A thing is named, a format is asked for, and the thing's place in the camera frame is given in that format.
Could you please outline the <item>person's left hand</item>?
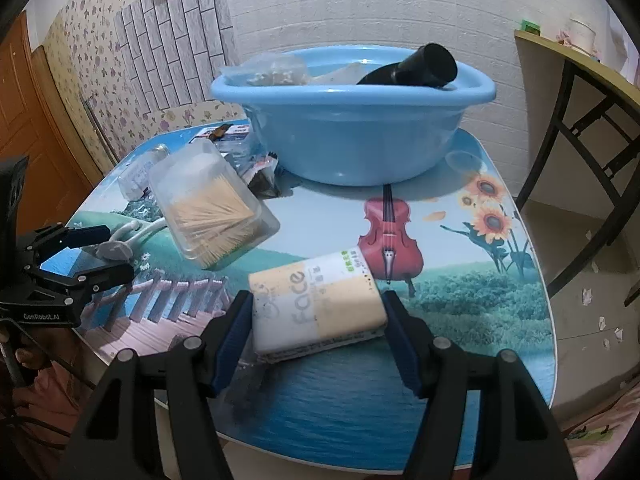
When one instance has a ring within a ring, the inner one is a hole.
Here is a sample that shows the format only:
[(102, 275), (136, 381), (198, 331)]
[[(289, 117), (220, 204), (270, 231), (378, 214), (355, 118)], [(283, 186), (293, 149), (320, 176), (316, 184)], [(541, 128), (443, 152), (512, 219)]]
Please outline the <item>person's left hand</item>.
[(40, 370), (48, 365), (47, 357), (24, 334), (1, 330), (1, 357), (15, 387), (31, 386)]

